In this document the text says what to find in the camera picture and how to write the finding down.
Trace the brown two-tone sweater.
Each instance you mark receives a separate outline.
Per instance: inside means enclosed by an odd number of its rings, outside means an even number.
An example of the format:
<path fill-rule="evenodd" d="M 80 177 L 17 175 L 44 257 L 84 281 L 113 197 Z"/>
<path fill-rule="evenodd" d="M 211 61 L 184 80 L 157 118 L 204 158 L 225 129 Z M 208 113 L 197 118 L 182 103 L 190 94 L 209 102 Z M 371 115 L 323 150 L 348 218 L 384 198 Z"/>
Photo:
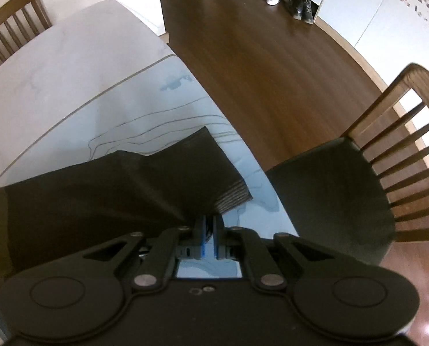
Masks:
<path fill-rule="evenodd" d="M 204 128 L 149 156 L 117 151 L 0 187 L 0 287 L 14 273 L 124 234 L 192 227 L 250 198 Z"/>

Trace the patterned white blue table mat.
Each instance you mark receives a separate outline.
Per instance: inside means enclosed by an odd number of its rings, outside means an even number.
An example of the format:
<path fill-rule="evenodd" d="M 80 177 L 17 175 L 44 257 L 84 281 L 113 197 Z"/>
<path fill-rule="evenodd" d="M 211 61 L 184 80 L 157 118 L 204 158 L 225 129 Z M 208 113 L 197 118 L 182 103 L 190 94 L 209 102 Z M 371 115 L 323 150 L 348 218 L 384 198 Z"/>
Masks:
<path fill-rule="evenodd" d="M 294 233 L 289 216 L 246 143 L 175 55 L 103 92 L 64 81 L 50 91 L 25 82 L 0 106 L 0 187 L 126 151 L 149 156 L 207 129 L 251 198 L 222 213 L 264 238 Z"/>

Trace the wooden chair with black seat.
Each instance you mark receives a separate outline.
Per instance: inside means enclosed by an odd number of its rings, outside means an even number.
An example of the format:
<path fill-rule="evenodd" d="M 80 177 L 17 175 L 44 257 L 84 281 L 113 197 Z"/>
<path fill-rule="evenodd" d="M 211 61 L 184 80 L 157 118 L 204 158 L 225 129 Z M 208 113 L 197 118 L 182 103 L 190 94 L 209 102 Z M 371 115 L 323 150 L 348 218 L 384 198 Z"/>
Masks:
<path fill-rule="evenodd" d="M 297 233 L 378 265 L 394 242 L 429 241 L 429 71 L 407 65 L 370 107 L 332 141 L 267 172 Z"/>

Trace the dark shoes pair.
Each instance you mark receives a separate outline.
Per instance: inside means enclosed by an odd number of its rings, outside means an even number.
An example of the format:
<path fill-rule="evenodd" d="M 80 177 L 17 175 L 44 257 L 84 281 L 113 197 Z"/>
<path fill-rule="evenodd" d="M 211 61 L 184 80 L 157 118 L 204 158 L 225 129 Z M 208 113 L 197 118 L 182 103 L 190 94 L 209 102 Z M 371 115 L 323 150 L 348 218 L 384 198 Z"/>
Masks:
<path fill-rule="evenodd" d="M 311 0 L 293 0 L 291 8 L 292 17 L 307 24 L 314 23 L 313 5 Z"/>

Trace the white drawer cabinet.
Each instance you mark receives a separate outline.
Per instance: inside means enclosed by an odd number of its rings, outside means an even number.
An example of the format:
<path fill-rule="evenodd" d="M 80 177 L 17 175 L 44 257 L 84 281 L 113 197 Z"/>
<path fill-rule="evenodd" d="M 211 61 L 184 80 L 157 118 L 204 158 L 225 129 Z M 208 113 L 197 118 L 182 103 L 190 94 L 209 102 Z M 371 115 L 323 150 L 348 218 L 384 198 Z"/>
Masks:
<path fill-rule="evenodd" d="M 429 68 L 429 0 L 311 0 L 317 17 L 373 68 Z"/>

